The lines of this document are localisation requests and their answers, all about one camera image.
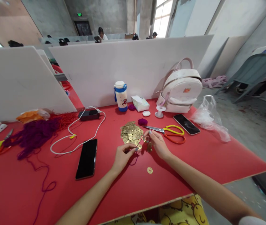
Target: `white backpack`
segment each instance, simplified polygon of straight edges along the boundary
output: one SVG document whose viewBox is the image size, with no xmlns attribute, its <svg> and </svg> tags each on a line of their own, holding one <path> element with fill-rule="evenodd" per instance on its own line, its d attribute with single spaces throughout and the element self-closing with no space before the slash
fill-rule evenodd
<svg viewBox="0 0 266 225">
<path fill-rule="evenodd" d="M 177 69 L 183 60 L 189 61 L 190 69 Z M 182 59 L 178 65 L 165 81 L 157 105 L 164 105 L 166 112 L 187 113 L 202 91 L 202 79 L 190 58 Z"/>
</svg>

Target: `white and blue bottle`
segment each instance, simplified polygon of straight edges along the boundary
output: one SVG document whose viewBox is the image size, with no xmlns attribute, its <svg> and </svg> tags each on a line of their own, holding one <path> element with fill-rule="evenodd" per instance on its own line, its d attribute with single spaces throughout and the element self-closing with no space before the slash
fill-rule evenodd
<svg viewBox="0 0 266 225">
<path fill-rule="evenodd" d="M 128 110 L 127 85 L 123 81 L 115 82 L 114 100 L 117 102 L 119 111 L 125 112 Z"/>
</svg>

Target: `orange scissors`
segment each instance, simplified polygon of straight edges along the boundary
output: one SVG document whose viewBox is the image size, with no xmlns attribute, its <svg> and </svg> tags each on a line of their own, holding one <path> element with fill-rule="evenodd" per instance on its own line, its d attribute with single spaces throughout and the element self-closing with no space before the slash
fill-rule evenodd
<svg viewBox="0 0 266 225">
<path fill-rule="evenodd" d="M 157 127 L 149 127 L 149 126 L 143 126 L 143 127 L 148 128 L 148 129 L 152 129 L 152 130 L 157 131 L 157 132 L 163 133 L 163 136 L 165 136 L 167 139 L 169 139 L 171 142 L 173 142 L 175 144 L 183 144 L 183 143 L 185 143 L 184 131 L 181 129 L 181 127 L 178 127 L 176 125 L 169 125 L 169 126 L 166 126 L 165 128 L 157 128 Z M 178 128 L 181 131 L 181 133 L 179 133 L 177 131 L 173 131 L 173 130 L 169 129 L 169 127 L 176 127 L 176 128 Z M 166 134 L 164 132 L 165 130 L 172 132 L 172 134 Z M 182 137 L 183 138 L 183 141 L 176 142 L 176 141 L 172 140 L 169 136 Z"/>
</svg>

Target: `yellow pants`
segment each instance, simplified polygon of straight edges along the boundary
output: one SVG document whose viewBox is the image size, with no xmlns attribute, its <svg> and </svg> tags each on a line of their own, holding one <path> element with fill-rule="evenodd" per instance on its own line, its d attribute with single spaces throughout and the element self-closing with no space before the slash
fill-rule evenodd
<svg viewBox="0 0 266 225">
<path fill-rule="evenodd" d="M 209 225 L 201 198 L 197 194 L 159 207 L 159 220 L 156 223 L 162 225 Z M 147 221 L 143 213 L 138 213 L 112 221 L 108 225 L 136 225 L 142 222 L 155 223 Z"/>
</svg>

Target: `forearm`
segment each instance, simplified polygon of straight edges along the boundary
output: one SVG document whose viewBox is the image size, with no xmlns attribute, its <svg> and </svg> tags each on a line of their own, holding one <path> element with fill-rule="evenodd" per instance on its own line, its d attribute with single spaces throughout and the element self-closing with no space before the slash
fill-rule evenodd
<svg viewBox="0 0 266 225">
<path fill-rule="evenodd" d="M 56 223 L 56 225 L 85 225 L 108 191 L 118 173 L 110 170 L 83 197 L 81 197 Z"/>
<path fill-rule="evenodd" d="M 244 216 L 259 217 L 231 191 L 178 157 L 171 154 L 165 160 L 197 194 L 232 224 L 238 224 Z"/>
</svg>

